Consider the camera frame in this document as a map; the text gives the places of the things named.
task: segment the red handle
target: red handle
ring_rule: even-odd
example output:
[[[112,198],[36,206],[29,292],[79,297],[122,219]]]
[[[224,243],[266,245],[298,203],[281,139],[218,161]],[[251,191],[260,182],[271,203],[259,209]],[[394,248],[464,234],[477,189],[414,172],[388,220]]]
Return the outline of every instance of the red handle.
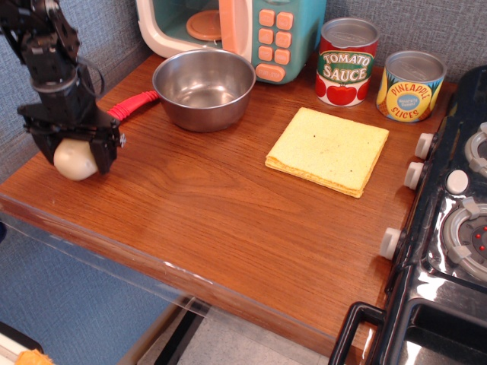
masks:
[[[154,90],[144,91],[139,95],[135,95],[134,97],[130,97],[129,99],[116,104],[108,111],[108,114],[110,114],[113,118],[117,118],[119,121],[122,121],[141,106],[157,100],[158,98],[159,95]]]

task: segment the white knob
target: white knob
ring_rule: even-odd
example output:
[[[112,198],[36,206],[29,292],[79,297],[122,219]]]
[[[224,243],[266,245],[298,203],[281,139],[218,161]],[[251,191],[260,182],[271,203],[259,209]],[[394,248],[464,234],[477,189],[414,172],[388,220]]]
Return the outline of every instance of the white knob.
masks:
[[[416,145],[415,156],[426,160],[434,135],[432,133],[421,133],[418,144]]]
[[[453,195],[464,192],[469,185],[469,177],[462,170],[452,171],[447,178],[447,190]]]
[[[395,228],[387,228],[382,243],[380,244],[380,255],[392,260],[396,251],[397,243],[401,237],[401,231]]]
[[[411,162],[406,177],[404,178],[404,185],[412,190],[416,190],[424,166],[423,162]]]

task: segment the can lid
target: can lid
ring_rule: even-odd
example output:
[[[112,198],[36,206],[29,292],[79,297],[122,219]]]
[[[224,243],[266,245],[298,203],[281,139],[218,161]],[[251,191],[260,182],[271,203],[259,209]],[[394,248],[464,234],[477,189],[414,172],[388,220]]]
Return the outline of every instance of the can lid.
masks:
[[[426,52],[401,51],[387,57],[386,70],[411,82],[432,82],[444,78],[447,66]]]
[[[379,31],[363,19],[338,17],[323,25],[321,36],[336,48],[363,47],[377,42]]]

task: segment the toy microwave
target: toy microwave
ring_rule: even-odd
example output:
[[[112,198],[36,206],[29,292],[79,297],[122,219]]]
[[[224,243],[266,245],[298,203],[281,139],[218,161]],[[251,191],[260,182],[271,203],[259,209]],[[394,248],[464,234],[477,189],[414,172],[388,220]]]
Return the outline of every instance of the toy microwave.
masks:
[[[136,0],[144,41],[165,58],[235,52],[273,84],[294,80],[320,41],[326,0]]]

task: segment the oven door handle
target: oven door handle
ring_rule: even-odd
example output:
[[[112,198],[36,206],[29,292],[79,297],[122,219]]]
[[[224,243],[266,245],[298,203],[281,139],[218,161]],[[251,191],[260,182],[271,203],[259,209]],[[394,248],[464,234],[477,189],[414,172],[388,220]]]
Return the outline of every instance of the oven door handle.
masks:
[[[384,323],[385,315],[386,311],[376,306],[363,302],[353,303],[343,321],[342,329],[329,358],[328,365],[343,365],[345,363],[360,323],[368,322],[376,325],[377,332],[375,337],[377,337],[377,333]]]

